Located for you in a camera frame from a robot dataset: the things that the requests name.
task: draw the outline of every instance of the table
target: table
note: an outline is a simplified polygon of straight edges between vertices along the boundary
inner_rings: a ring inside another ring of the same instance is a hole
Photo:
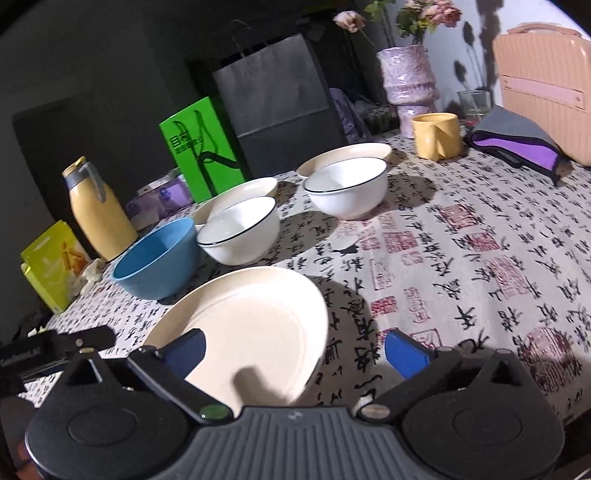
[[[510,348],[561,419],[589,409],[591,173],[573,165],[553,187],[473,150],[434,163],[415,155],[412,140],[378,141],[394,147],[395,161],[389,193],[366,220],[328,217],[294,172],[278,176],[282,232],[258,265],[308,276],[329,309],[324,362],[302,403],[353,406],[395,385],[382,344],[398,327],[430,348]],[[60,332],[111,326],[117,343],[104,357],[139,347],[171,305],[232,271],[204,256],[191,283],[158,302],[114,285],[111,269],[49,323]],[[24,396],[40,405],[56,378],[30,384]]]

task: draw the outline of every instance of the lavender ceramic vase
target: lavender ceramic vase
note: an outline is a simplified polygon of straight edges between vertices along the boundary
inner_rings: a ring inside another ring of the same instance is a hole
[[[405,137],[414,138],[413,117],[434,112],[434,102],[439,98],[425,47],[386,48],[378,52],[378,60],[388,102],[398,110],[400,131]]]

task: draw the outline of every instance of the green box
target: green box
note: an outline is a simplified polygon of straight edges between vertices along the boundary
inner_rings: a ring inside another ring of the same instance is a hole
[[[250,176],[209,97],[166,119],[160,130],[195,202],[215,197]]]

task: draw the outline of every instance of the purple and gray pouch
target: purple and gray pouch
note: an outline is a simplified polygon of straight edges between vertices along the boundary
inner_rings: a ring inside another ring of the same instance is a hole
[[[538,124],[498,105],[466,136],[466,143],[511,167],[526,166],[546,175],[554,185],[560,180],[560,161],[569,160]]]

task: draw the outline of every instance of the thermos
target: thermos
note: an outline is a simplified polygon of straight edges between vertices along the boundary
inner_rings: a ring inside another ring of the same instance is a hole
[[[98,254],[113,260],[133,244],[138,232],[131,225],[111,188],[96,167],[80,157],[62,172],[76,221]]]

